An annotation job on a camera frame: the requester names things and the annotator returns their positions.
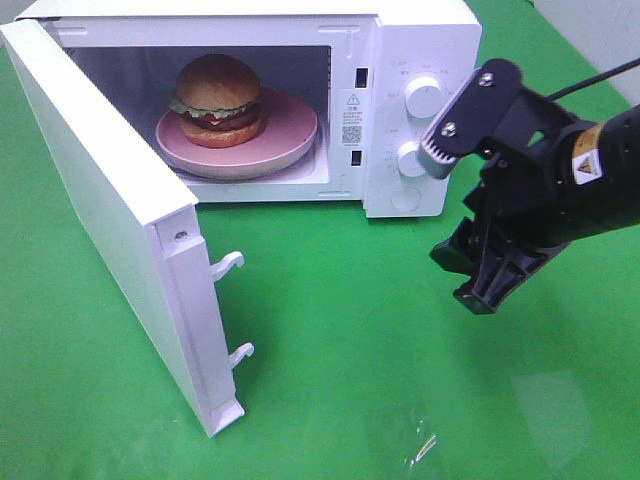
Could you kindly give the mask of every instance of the open microwave door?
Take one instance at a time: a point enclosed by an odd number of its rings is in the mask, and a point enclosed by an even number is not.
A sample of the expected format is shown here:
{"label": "open microwave door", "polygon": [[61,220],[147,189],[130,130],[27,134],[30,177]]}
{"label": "open microwave door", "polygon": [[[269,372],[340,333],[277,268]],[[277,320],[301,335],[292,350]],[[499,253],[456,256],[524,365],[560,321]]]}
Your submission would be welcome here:
{"label": "open microwave door", "polygon": [[209,436],[244,414],[197,199],[33,20],[1,27],[78,218]]}

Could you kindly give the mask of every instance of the control knob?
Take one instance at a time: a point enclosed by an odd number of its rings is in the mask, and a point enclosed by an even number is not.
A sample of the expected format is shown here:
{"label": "control knob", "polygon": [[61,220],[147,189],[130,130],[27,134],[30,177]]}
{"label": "control knob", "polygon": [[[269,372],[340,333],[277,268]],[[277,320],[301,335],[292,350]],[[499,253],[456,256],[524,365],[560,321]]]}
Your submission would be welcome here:
{"label": "control knob", "polygon": [[419,142],[407,142],[396,153],[398,170],[405,177],[419,177],[427,173],[418,159],[418,148],[420,148]]}
{"label": "control knob", "polygon": [[414,78],[404,90],[407,111],[416,118],[433,117],[443,107],[444,100],[444,86],[433,75]]}

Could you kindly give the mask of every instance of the white microwave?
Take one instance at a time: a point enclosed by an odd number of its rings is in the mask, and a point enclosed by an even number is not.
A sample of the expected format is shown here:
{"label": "white microwave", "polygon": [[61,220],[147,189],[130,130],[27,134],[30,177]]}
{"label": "white microwave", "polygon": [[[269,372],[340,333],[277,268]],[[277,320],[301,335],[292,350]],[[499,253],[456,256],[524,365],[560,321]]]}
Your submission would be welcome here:
{"label": "white microwave", "polygon": [[[355,200],[369,217],[442,211],[447,179],[417,158],[474,68],[481,27],[462,0],[40,0],[1,27],[69,198],[156,349],[213,435],[244,414],[198,202]],[[240,59],[317,118],[286,168],[244,180],[181,169],[160,145],[178,72]]]}

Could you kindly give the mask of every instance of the warning label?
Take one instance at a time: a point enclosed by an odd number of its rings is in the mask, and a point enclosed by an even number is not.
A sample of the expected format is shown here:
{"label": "warning label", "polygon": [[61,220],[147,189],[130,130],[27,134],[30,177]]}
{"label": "warning label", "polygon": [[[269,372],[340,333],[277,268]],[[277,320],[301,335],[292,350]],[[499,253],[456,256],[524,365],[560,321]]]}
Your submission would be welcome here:
{"label": "warning label", "polygon": [[596,125],[582,132],[573,146],[573,178],[578,185],[592,182],[602,177],[598,140],[602,125]]}
{"label": "warning label", "polygon": [[364,104],[357,90],[340,91],[340,110],[342,113],[342,144],[349,147],[362,145],[362,126],[364,124]]}

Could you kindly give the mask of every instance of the yellow warning sticker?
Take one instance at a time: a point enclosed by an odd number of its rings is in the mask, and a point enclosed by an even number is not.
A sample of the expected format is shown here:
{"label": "yellow warning sticker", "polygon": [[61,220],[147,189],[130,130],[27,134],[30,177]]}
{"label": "yellow warning sticker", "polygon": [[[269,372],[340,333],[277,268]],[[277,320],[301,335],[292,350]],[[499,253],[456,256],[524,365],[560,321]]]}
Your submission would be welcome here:
{"label": "yellow warning sticker", "polygon": [[592,182],[602,177],[598,141],[602,125],[596,125],[580,134],[573,145],[573,178],[578,185]]}

